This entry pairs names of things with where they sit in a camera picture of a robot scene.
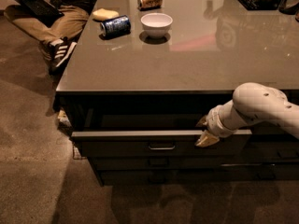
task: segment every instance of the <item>gray carpet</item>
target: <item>gray carpet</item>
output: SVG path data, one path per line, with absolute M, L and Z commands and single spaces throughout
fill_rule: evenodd
M 299 223 L 299 181 L 100 187 L 58 129 L 37 42 L 0 29 L 0 223 Z

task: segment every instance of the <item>pants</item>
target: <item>pants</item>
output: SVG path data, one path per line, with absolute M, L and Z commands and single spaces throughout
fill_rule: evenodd
M 89 14 L 79 7 L 61 6 L 59 10 L 64 13 L 64 16 L 55 21 L 51 27 L 32 17 L 21 6 L 8 6 L 4 15 L 9 22 L 39 41 L 40 50 L 45 61 L 48 62 L 51 59 L 49 43 L 65 36 L 74 39 L 80 35 L 89 18 Z

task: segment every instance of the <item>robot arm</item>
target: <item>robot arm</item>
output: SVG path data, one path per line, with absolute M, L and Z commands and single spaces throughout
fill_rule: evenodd
M 257 83 L 238 86 L 233 99 L 212 108 L 199 123 L 207 130 L 196 142 L 199 147 L 216 144 L 239 128 L 267 121 L 299 139 L 299 106 L 288 102 L 282 91 Z

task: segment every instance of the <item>sneaker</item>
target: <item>sneaker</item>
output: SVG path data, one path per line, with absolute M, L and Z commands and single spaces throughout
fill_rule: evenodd
M 67 37 L 62 38 L 62 42 L 53 47 L 52 61 L 49 69 L 50 75 L 62 73 L 66 68 L 67 61 L 72 54 L 76 42 L 69 41 Z

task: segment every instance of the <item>gray countertop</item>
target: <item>gray countertop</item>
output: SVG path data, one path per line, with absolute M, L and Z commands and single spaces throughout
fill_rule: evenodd
M 148 11 L 137 0 L 98 0 L 99 8 L 127 15 L 131 33 L 104 40 L 91 16 L 58 93 L 223 92 L 244 82 L 299 89 L 294 16 L 247 11 L 237 0 L 164 0 Z M 166 39 L 146 38 L 140 19 L 151 12 L 173 18 Z

